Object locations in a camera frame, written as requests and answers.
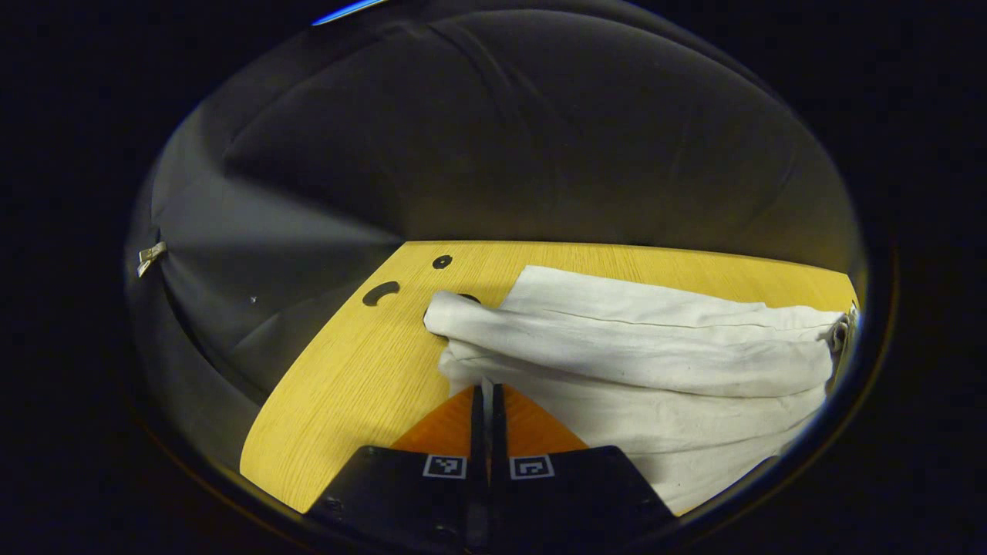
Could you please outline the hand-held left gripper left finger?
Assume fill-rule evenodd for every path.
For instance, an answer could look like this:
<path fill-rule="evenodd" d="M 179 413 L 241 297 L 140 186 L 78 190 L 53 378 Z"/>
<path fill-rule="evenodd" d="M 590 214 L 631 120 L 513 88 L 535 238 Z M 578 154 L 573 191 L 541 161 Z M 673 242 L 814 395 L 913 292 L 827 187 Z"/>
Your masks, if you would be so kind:
<path fill-rule="evenodd" d="M 442 402 L 390 446 L 360 446 L 307 510 L 391 552 L 489 548 L 483 393 Z"/>

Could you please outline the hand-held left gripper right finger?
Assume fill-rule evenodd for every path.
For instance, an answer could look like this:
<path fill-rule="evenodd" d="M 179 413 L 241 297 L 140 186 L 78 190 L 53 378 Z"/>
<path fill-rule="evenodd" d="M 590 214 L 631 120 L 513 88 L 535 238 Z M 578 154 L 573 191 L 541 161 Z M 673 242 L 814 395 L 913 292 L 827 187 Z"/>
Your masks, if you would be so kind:
<path fill-rule="evenodd" d="M 617 552 L 675 516 L 616 446 L 586 445 L 507 384 L 491 391 L 490 547 Z"/>

